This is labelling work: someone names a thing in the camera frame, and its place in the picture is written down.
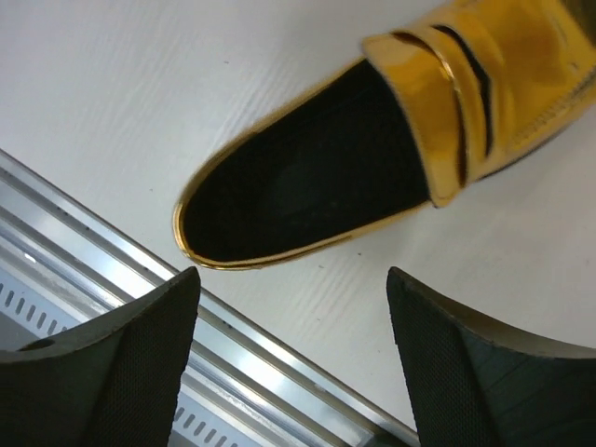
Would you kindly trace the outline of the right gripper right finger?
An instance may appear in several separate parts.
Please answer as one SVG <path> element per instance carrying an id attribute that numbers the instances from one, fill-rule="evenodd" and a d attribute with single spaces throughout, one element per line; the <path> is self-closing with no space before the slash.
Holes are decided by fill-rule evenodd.
<path id="1" fill-rule="evenodd" d="M 594 349 L 510 326 L 397 267 L 386 294 L 421 445 L 594 445 Z"/>

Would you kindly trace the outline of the gold loafer shoe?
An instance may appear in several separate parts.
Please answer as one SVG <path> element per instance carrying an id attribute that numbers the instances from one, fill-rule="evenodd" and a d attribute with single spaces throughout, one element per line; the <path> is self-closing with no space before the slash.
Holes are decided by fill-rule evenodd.
<path id="1" fill-rule="evenodd" d="M 591 1 L 450 1 L 214 154 L 173 216 L 213 269 L 362 235 L 533 152 L 595 102 Z"/>

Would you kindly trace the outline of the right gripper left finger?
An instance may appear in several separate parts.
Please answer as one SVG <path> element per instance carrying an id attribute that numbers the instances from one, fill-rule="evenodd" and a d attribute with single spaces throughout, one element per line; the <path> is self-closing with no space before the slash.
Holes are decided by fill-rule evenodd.
<path id="1" fill-rule="evenodd" d="M 2 351 L 2 445 L 167 445 L 199 295 L 189 267 L 86 323 Z"/>

